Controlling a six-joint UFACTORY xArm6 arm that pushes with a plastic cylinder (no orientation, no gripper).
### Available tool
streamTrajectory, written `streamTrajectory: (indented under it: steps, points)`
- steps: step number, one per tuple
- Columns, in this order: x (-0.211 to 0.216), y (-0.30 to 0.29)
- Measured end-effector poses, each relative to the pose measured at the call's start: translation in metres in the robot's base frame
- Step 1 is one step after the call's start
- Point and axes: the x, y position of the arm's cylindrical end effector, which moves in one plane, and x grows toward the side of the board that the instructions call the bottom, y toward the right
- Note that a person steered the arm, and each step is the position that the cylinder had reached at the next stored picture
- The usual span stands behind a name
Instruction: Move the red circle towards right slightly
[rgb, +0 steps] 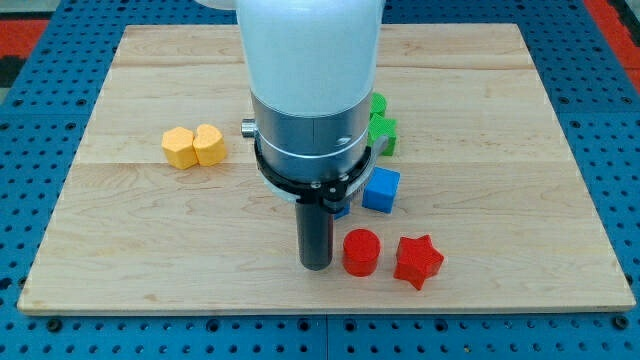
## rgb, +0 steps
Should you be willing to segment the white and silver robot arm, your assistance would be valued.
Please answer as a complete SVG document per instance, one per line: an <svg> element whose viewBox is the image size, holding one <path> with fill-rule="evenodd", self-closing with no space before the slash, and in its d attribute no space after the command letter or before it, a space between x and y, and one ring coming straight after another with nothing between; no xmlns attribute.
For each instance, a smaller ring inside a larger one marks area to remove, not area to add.
<svg viewBox="0 0 640 360"><path fill-rule="evenodd" d="M371 152L380 0L199 0L239 24L264 177L300 202L347 197Z"/></svg>

